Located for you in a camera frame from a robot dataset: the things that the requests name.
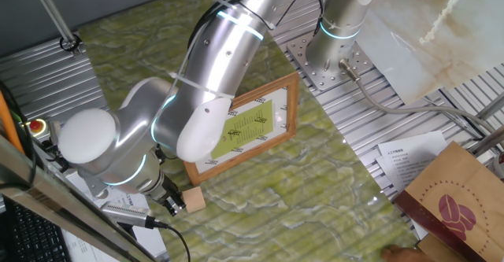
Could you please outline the bare person hand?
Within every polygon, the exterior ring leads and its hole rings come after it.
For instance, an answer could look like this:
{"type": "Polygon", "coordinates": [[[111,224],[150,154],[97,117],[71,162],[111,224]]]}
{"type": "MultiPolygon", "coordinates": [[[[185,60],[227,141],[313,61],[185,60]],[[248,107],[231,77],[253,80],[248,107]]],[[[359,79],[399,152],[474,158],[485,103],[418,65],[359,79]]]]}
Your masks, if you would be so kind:
{"type": "Polygon", "coordinates": [[[434,262],[432,258],[414,248],[403,248],[398,245],[386,246],[381,252],[385,262],[434,262]]]}

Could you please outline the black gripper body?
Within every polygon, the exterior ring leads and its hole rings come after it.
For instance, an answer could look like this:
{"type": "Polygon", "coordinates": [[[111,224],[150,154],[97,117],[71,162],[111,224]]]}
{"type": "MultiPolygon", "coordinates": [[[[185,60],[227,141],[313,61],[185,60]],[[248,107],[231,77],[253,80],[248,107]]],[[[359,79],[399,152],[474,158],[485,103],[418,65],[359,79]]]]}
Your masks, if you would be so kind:
{"type": "Polygon", "coordinates": [[[182,192],[178,186],[167,175],[163,175],[161,178],[161,194],[156,201],[164,202],[171,198],[175,203],[182,203],[182,192]]]}

